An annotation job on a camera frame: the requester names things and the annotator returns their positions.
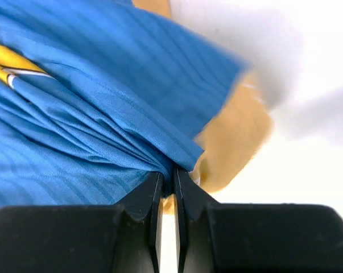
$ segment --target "blue cloth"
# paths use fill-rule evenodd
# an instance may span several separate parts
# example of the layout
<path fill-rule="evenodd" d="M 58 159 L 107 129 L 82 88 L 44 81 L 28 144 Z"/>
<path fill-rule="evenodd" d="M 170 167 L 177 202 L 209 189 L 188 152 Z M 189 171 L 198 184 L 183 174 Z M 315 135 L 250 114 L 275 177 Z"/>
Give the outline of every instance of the blue cloth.
<path fill-rule="evenodd" d="M 53 77 L 0 81 L 0 206 L 113 204 L 149 171 L 191 171 L 193 138 L 245 69 L 109 0 L 0 1 L 0 44 Z"/>

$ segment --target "striped fabric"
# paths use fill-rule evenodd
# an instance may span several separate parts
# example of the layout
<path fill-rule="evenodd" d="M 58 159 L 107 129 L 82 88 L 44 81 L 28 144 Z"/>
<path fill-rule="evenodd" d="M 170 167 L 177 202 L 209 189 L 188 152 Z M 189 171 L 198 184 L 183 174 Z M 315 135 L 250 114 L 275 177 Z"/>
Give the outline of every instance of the striped fabric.
<path fill-rule="evenodd" d="M 150 171 L 193 170 L 244 68 L 132 6 L 0 1 L 0 207 L 113 204 Z"/>

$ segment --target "garment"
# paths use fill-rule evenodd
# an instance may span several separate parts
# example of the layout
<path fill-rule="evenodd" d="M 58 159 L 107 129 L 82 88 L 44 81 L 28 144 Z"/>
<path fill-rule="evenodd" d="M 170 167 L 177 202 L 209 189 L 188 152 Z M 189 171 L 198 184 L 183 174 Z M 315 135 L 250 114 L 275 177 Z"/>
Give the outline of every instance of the garment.
<path fill-rule="evenodd" d="M 192 171 L 245 70 L 131 6 L 0 1 L 0 207 L 113 204 L 150 171 Z"/>

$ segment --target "white surface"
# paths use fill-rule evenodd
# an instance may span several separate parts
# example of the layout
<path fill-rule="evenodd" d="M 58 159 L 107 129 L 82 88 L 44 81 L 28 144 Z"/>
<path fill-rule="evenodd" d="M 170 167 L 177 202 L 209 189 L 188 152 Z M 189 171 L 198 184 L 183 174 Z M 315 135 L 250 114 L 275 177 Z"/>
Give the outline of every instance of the white surface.
<path fill-rule="evenodd" d="M 182 25 L 257 68 L 276 130 L 215 198 L 325 204 L 343 217 L 343 1 L 171 0 Z M 177 272 L 164 216 L 162 273 Z"/>

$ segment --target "black plastic part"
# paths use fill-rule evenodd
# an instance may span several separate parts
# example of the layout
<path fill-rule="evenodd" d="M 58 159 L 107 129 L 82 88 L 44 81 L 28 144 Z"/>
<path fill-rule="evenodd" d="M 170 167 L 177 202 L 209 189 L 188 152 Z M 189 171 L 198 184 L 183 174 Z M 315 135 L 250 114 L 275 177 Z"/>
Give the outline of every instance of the black plastic part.
<path fill-rule="evenodd" d="M 179 273 L 343 273 L 343 220 L 326 206 L 220 204 L 174 173 Z"/>
<path fill-rule="evenodd" d="M 113 206 L 0 209 L 0 273 L 159 272 L 163 177 Z"/>

